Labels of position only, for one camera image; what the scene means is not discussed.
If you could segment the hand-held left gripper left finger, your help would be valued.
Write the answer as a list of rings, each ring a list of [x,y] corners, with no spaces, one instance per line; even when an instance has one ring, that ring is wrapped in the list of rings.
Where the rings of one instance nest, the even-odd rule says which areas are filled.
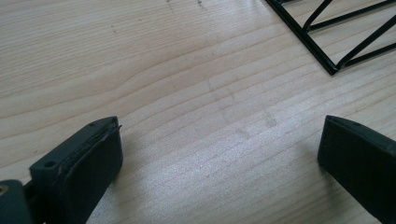
[[[96,120],[30,167],[46,224],[85,224],[122,166],[116,117]]]

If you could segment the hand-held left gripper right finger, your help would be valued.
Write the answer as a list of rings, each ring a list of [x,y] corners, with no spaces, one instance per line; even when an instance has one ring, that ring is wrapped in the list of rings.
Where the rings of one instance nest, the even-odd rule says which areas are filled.
[[[396,224],[396,141],[358,122],[328,116],[318,163],[382,224]]]

